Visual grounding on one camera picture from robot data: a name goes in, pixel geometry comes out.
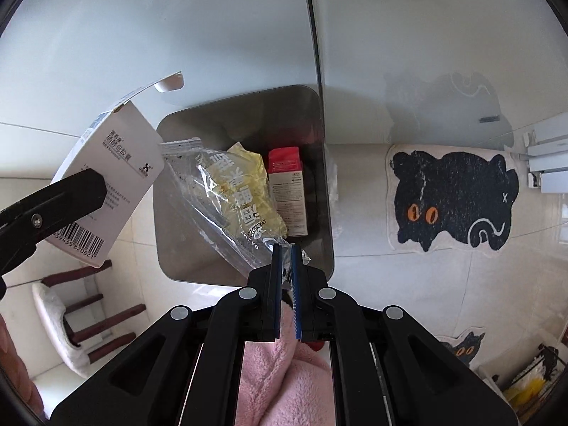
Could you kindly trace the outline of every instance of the wooden stool leg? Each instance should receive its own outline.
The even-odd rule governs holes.
[[[89,360],[91,363],[96,362],[100,358],[103,358],[105,355],[110,354],[115,349],[120,348],[126,344],[130,344],[136,338],[135,333],[124,334],[119,336],[118,338],[114,338],[112,341],[109,341],[107,344],[104,344],[98,349],[95,349],[92,352],[89,352]]]
[[[65,313],[70,314],[72,312],[75,312],[78,309],[82,309],[83,307],[89,306],[89,304],[96,303],[97,301],[100,301],[101,299],[103,299],[102,293],[99,293],[98,295],[94,295],[94,296],[89,296],[89,297],[85,298],[84,300],[79,301],[78,303],[70,304],[69,306],[67,306],[65,308]]]
[[[105,330],[114,327],[116,324],[123,322],[127,318],[133,317],[139,314],[140,312],[144,312],[145,310],[146,310],[145,304],[138,304],[137,306],[119,312],[118,314],[113,315],[112,317],[105,318],[101,322],[98,322],[94,325],[91,325],[90,327],[75,332],[72,338],[72,342],[75,344],[79,344],[81,341],[88,340],[89,338],[92,338],[96,334],[104,332]]]
[[[90,275],[96,274],[104,269],[111,267],[113,263],[111,260],[106,260],[103,265],[97,269],[96,267],[82,267],[81,269],[75,269],[73,271],[60,272],[59,274],[48,275],[42,279],[42,284],[46,287],[52,287],[53,285],[58,285],[60,283],[71,282],[72,280],[82,279]]]

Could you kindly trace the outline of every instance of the clear plastic packaging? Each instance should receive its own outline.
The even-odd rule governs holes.
[[[161,145],[169,177],[184,200],[180,216],[245,276],[271,263],[287,228],[268,189],[262,156],[240,143],[228,151],[207,149],[199,138]]]

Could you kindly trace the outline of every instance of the white fluffy seat cushion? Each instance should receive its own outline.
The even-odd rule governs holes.
[[[33,301],[47,336],[67,367],[83,378],[88,378],[89,356],[83,348],[71,344],[63,327],[65,305],[57,294],[42,283],[32,285]]]

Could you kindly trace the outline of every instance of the stool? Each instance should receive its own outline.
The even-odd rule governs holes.
[[[78,303],[71,304],[66,307],[59,296],[50,287],[60,283],[71,282],[72,280],[88,277],[104,269],[108,269],[112,265],[112,262],[107,260],[100,269],[90,266],[82,267],[81,269],[49,275],[42,279],[41,282],[32,284],[33,301],[49,340],[53,344],[53,347],[59,356],[62,358],[63,362],[71,368],[71,370],[83,378],[89,377],[88,367],[90,364],[96,362],[115,349],[129,344],[136,338],[136,334],[132,332],[119,336],[89,353],[81,347],[80,343],[112,328],[127,318],[133,317],[140,312],[144,312],[146,310],[146,305],[138,304],[137,306],[133,306],[125,311],[119,312],[112,317],[105,318],[90,327],[73,332],[65,319],[65,315],[86,307],[89,304],[93,304],[96,301],[100,301],[103,299],[103,295],[99,293],[98,295],[89,296]]]

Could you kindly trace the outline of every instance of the white cardboard box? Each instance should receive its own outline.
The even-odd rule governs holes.
[[[150,86],[166,92],[183,85],[184,77],[178,72],[138,88],[91,123],[52,183],[92,168],[104,177],[106,199],[100,209],[48,237],[49,243],[91,266],[102,266],[134,209],[164,169],[162,138],[131,99]]]

